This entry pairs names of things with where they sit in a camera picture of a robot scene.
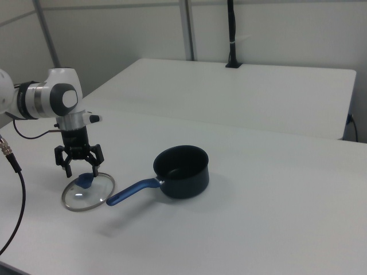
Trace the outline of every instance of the cable connector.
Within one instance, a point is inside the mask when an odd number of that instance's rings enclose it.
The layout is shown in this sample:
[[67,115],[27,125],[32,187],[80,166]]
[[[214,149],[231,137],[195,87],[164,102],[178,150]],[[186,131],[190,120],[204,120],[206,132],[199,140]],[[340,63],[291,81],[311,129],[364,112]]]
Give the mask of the cable connector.
[[13,153],[13,151],[11,150],[11,148],[8,145],[7,141],[3,138],[0,139],[0,148],[1,148],[1,151],[3,152],[3,154],[5,156],[8,156],[11,153]]
[[22,168],[19,166],[17,159],[13,154],[13,151],[11,150],[7,141],[3,137],[0,138],[0,148],[1,151],[4,153],[6,159],[10,162],[11,166],[13,167],[15,173],[19,173],[20,171],[22,171]]

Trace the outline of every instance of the white wall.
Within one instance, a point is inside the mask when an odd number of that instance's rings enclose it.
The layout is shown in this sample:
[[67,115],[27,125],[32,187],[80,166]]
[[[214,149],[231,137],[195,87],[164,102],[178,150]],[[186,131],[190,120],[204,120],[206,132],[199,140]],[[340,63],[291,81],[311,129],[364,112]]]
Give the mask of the white wall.
[[[226,4],[192,0],[194,46],[199,61],[228,59]],[[236,36],[248,36],[236,44],[241,62],[356,70],[350,111],[360,141],[367,142],[367,2],[240,4],[235,5],[235,15]],[[346,138],[354,140],[352,124]]]
[[87,95],[137,59],[186,60],[178,0],[42,0],[62,66]]
[[[0,68],[14,83],[43,81],[53,63],[30,0],[0,0]],[[10,119],[0,115],[0,127]]]

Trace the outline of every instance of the black cable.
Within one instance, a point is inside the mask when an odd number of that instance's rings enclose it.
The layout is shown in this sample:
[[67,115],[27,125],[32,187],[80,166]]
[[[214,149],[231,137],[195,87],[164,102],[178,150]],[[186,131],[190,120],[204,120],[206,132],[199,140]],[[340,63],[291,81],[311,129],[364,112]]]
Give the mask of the black cable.
[[20,133],[20,131],[18,130],[16,124],[15,124],[15,119],[13,119],[13,126],[15,131],[17,132],[18,135],[20,135],[22,138],[24,139],[38,139],[44,135],[46,135],[47,133],[57,133],[57,132],[61,132],[60,130],[48,130],[47,132],[44,132],[42,134],[40,134],[39,136],[34,136],[34,137],[28,137],[28,136],[24,136],[22,135],[22,133]]
[[18,172],[18,175],[19,175],[19,178],[20,178],[21,184],[22,184],[22,207],[21,207],[21,212],[19,214],[18,222],[17,222],[17,225],[14,228],[13,233],[11,234],[9,240],[4,245],[4,247],[0,250],[0,256],[5,251],[5,249],[7,249],[7,247],[10,245],[11,241],[13,240],[15,234],[18,231],[19,225],[21,224],[21,221],[22,221],[22,218],[23,218],[23,214],[24,214],[24,208],[25,208],[25,184],[24,184],[24,178],[23,178],[23,175],[22,175],[22,172],[21,171]]
[[353,116],[350,118],[350,121],[353,123],[354,125],[354,131],[356,132],[356,142],[358,142],[358,132],[357,132],[357,126],[356,126],[356,122],[354,121]]

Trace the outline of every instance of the white table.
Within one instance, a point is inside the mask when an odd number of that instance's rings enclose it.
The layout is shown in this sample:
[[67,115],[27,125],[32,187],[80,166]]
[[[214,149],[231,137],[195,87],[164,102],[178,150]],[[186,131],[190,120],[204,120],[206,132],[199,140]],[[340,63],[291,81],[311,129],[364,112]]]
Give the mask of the white table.
[[342,69],[141,59],[94,96],[125,111],[340,139],[355,77]]
[[[88,127],[89,141],[101,144],[100,171],[115,178],[116,191],[154,176],[154,158],[180,144],[208,153],[208,188],[182,201],[147,189],[114,207],[73,213],[60,201],[70,181],[54,164],[60,135],[28,141],[7,125],[1,134],[23,168],[28,199],[0,261],[35,275],[366,272],[365,144],[127,112],[108,98],[108,86],[85,103],[104,118]],[[18,124],[35,135],[53,123]],[[1,162],[4,243],[21,192],[16,174]],[[89,164],[72,162],[74,177],[86,170]]]

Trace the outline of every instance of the saucepan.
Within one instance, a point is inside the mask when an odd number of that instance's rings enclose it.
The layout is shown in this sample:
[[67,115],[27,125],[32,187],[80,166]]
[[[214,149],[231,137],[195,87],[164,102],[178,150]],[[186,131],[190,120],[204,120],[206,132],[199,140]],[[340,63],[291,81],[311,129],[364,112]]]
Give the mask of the saucepan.
[[201,148],[182,145],[167,149],[154,160],[157,177],[141,180],[106,200],[113,206],[141,189],[160,188],[171,198],[187,199],[202,193],[209,183],[209,157]]

